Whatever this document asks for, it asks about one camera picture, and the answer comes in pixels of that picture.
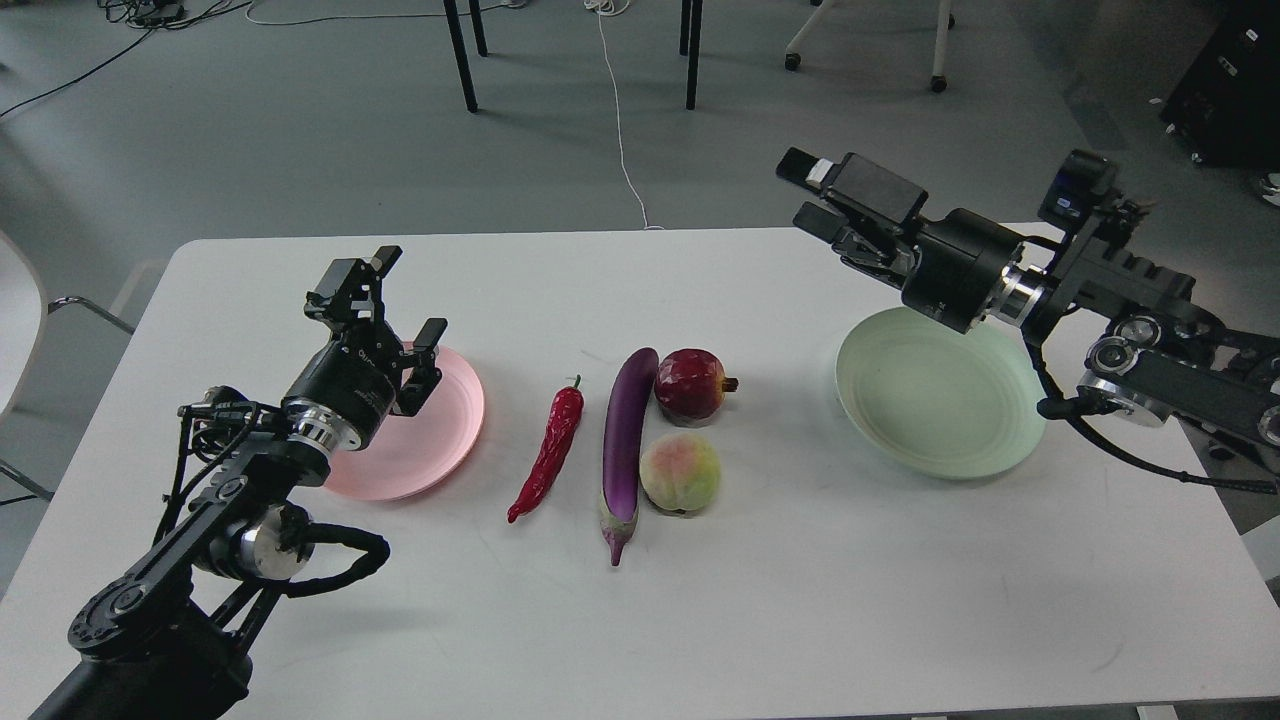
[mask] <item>white cable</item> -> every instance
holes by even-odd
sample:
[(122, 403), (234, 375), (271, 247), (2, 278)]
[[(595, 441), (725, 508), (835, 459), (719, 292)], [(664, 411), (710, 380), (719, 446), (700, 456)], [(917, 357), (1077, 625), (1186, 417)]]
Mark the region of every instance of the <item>white cable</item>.
[[(402, 14), (389, 14), (389, 15), (326, 15), (323, 18), (307, 18), (305, 20), (284, 20), (284, 22), (271, 22), (260, 20), (255, 18), (251, 13), (253, 8), (261, 5), (265, 0), (255, 0), (244, 8), (244, 19), (259, 26), (269, 27), (287, 27), (287, 26), (305, 26), (310, 23), (323, 23), (326, 20), (380, 20), (387, 18), (443, 18), (444, 13), (402, 13)], [(480, 8), (480, 12), (495, 10), (498, 8), (507, 8), (509, 10), (518, 10), (529, 4), (529, 0), (502, 0), (495, 5), (489, 5), (488, 8)], [(468, 15), (470, 13), (458, 13), (460, 15)]]
[[(586, 5), (588, 9), (593, 9), (590, 6), (591, 0), (586, 0), (586, 3), (584, 4)], [(631, 188), (631, 195), (635, 195), (636, 202), (640, 204), (640, 218), (644, 220), (644, 229), (646, 231), (667, 229), (662, 225), (649, 224), (649, 211), (644, 206), (644, 199), (640, 197), (640, 193), (636, 191), (636, 186), (631, 182), (631, 173), (627, 172), (627, 154), (626, 150), (622, 147), (622, 101), (618, 99), (618, 78), (613, 76), (613, 63), (609, 61), (609, 44), (607, 40), (604, 40), (604, 18), (613, 17), (625, 12), (627, 8), (631, 6), (631, 0), (627, 0), (627, 4), (622, 6), (622, 10), (617, 12), (612, 10), (613, 3), (609, 0), (602, 0), (602, 3), (598, 4), (607, 4), (609, 6), (609, 12), (604, 12), (603, 9), (596, 9), (595, 20), (600, 26), (600, 47), (604, 49), (604, 67), (609, 69), (609, 82), (613, 83), (613, 113), (618, 126), (618, 163), (622, 165), (622, 177), (627, 179), (627, 187)]]
[(614, 9), (613, 0), (582, 0), (582, 6), (603, 18), (612, 18), (626, 13), (627, 8), (631, 6), (631, 0), (627, 0), (621, 9)]

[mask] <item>chair leg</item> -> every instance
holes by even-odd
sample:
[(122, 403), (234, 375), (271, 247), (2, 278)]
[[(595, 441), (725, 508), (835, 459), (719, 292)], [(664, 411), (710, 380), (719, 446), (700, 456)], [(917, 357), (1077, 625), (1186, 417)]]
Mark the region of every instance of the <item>chair leg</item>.
[(453, 41), (453, 58), (458, 61), (458, 79), (462, 81), (462, 96), (467, 101), (467, 111), (479, 110), (476, 88), (471, 85), (471, 67), (467, 65), (467, 46), (462, 44), (462, 23), (458, 20), (458, 0), (444, 0), (444, 15), (449, 20), (449, 38)]
[(680, 55), (689, 55), (689, 9), (692, 0), (680, 0)]
[(942, 64), (947, 56), (947, 31), (951, 27), (951, 0), (938, 0), (938, 31), (933, 41), (933, 76), (931, 87), (942, 92), (947, 87), (947, 76)]
[(108, 323), (111, 323), (113, 325), (120, 328), (128, 334), (133, 334), (133, 331), (137, 329), (133, 325), (125, 323), (124, 320), (109, 313), (105, 307), (102, 307), (97, 302), (93, 302), (87, 297), (81, 297), (78, 295), (69, 295), (67, 297), (59, 297), (58, 300), (54, 300), (52, 302), (49, 304), (49, 314), (52, 315), (54, 313), (61, 310), (63, 307), (67, 307), (68, 305), (83, 305), (99, 318), (102, 318)]
[(484, 41), (484, 23), (480, 20), (480, 0), (467, 0), (471, 10), (471, 29), (476, 33), (476, 53), (481, 58), (489, 56), (489, 45)]
[(805, 20), (800, 31), (796, 32), (795, 37), (791, 38), (791, 42), (787, 44), (786, 54), (799, 55), (800, 44), (804, 42), (804, 38), (808, 37), (810, 32), (813, 32), (813, 28), (817, 27), (817, 24), (822, 22), (822, 18), (827, 17), (827, 13), (829, 13), (831, 9), (835, 6), (836, 6), (836, 0), (826, 0), (826, 3), (818, 5), (818, 9), (809, 15), (809, 19)]
[(35, 495), (36, 497), (44, 500), (45, 502), (50, 502), (54, 500), (52, 491), (42, 488), (38, 483), (36, 483), (36, 480), (22, 474), (20, 470), (5, 462), (4, 460), (0, 460), (0, 474), (8, 475), (10, 479), (13, 479), (13, 482), (22, 486), (27, 492)]
[(698, 50), (703, 35), (703, 0), (692, 0), (689, 14), (689, 81), (685, 83), (685, 109), (694, 109), (698, 96)]

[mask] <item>white chair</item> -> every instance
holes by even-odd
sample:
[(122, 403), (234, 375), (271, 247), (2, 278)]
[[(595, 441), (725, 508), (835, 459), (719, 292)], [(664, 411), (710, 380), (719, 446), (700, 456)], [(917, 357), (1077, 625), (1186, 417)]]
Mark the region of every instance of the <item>white chair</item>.
[[(45, 302), (45, 288), (18, 246), (0, 232), (0, 420), (13, 409), (27, 372), (31, 369), (45, 316), (68, 305), (83, 305), (95, 315), (133, 334), (133, 327), (97, 304), (79, 296)], [(0, 474), (9, 477), (33, 496), (50, 501), (54, 493), (0, 459)]]
[[(838, 0), (822, 0), (800, 32), (787, 44), (786, 68), (788, 70), (800, 69), (800, 44), (837, 3)], [(951, 0), (938, 0), (938, 31), (933, 41), (933, 76), (929, 78), (929, 90), (933, 92), (942, 92), (947, 88), (947, 76), (942, 72), (942, 63), (947, 55), (947, 31), (952, 26), (955, 26), (955, 18), (951, 15)]]

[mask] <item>white table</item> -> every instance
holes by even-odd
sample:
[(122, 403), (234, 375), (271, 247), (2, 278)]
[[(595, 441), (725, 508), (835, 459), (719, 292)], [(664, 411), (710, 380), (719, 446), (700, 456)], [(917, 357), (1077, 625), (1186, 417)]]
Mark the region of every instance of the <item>white table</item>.
[[(230, 384), (276, 402), (326, 333), (303, 293), (333, 258), (398, 243), (388, 319), (480, 374), (471, 457), (394, 503), (324, 489), (319, 520), (384, 534), (372, 578), (283, 602), (228, 717), (800, 717), (1280, 694), (1276, 609), (1212, 491), (1120, 465), (1051, 424), (991, 482), (897, 466), (845, 419), (835, 351), (893, 291), (795, 229), (201, 241), (170, 263), (0, 603), (4, 716), (76, 665), (81, 605), (147, 548), (174, 409)], [(1101, 329), (1073, 316), (1062, 383)], [(704, 516), (643, 511), (622, 565), (596, 528), (600, 434), (622, 360), (717, 352), (741, 380), (703, 430), (724, 468)], [(552, 395), (586, 414), (550, 496), (506, 509)], [(1107, 425), (1194, 468), (1174, 427)], [(646, 442), (671, 432), (650, 407)], [(310, 571), (344, 566), (323, 553)], [(197, 600), (228, 585), (202, 577)]]

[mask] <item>power strip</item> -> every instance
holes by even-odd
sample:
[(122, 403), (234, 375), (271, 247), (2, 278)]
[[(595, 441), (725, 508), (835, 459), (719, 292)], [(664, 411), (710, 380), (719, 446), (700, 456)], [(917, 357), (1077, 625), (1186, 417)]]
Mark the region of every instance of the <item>power strip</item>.
[(180, 0), (142, 0), (133, 15), (133, 23), (138, 27), (160, 27), (184, 17), (187, 10)]

